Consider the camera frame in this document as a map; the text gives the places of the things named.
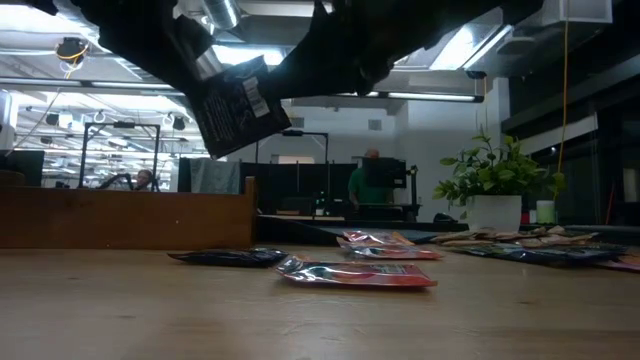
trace person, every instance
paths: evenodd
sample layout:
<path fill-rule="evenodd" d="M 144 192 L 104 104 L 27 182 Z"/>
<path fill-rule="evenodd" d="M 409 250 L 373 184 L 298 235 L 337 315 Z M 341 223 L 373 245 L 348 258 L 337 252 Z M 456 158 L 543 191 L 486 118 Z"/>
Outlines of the person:
<path fill-rule="evenodd" d="M 151 179 L 153 179 L 153 173 L 149 169 L 142 169 L 138 171 L 138 175 L 136 176 L 136 187 L 135 191 L 149 191 L 147 187 L 151 184 Z"/>
<path fill-rule="evenodd" d="M 380 152 L 377 149 L 369 149 L 364 157 L 377 159 L 380 157 Z M 391 203 L 393 201 L 393 190 L 368 186 L 364 169 L 360 167 L 351 173 L 351 178 L 349 179 L 349 199 L 355 209 L 359 210 L 360 204 Z"/>

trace label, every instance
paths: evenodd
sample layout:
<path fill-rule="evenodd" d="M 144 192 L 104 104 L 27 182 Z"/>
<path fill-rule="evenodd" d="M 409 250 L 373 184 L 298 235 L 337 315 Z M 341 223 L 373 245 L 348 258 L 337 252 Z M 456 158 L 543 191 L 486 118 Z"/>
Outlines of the label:
<path fill-rule="evenodd" d="M 258 79 L 254 76 L 245 80 L 242 85 L 244 86 L 244 91 L 247 93 L 249 104 L 256 118 L 267 115 L 269 113 L 269 106 L 267 106 L 267 102 L 264 101 L 260 95 L 260 91 L 258 91 Z"/>
<path fill-rule="evenodd" d="M 402 265 L 371 265 L 372 268 L 378 270 L 381 274 L 406 274 L 404 266 Z"/>

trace green shirt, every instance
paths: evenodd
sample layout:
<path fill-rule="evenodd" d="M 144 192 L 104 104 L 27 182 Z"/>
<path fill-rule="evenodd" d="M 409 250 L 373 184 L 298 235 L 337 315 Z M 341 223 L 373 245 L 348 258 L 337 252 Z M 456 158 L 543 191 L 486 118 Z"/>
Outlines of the green shirt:
<path fill-rule="evenodd" d="M 349 179 L 349 193 L 355 194 L 360 204 L 386 204 L 391 190 L 367 186 L 364 170 L 355 169 Z"/>

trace white pot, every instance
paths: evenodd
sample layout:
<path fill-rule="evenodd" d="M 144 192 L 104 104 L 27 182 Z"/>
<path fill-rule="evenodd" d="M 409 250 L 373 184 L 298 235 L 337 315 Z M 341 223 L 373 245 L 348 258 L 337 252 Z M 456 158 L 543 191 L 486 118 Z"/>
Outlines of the white pot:
<path fill-rule="evenodd" d="M 518 231 L 521 212 L 522 196 L 479 195 L 467 200 L 467 222 L 471 230 Z"/>

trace barcode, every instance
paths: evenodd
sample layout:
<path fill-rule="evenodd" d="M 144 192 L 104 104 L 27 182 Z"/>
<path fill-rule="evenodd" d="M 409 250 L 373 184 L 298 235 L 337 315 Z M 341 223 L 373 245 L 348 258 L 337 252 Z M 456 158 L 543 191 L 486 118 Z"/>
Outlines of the barcode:
<path fill-rule="evenodd" d="M 244 86 L 244 91 L 247 93 L 247 98 L 249 98 L 249 104 L 251 104 L 253 114 L 257 118 L 267 115 L 269 113 L 269 107 L 258 91 L 258 79 L 254 76 L 245 80 L 242 85 Z"/>

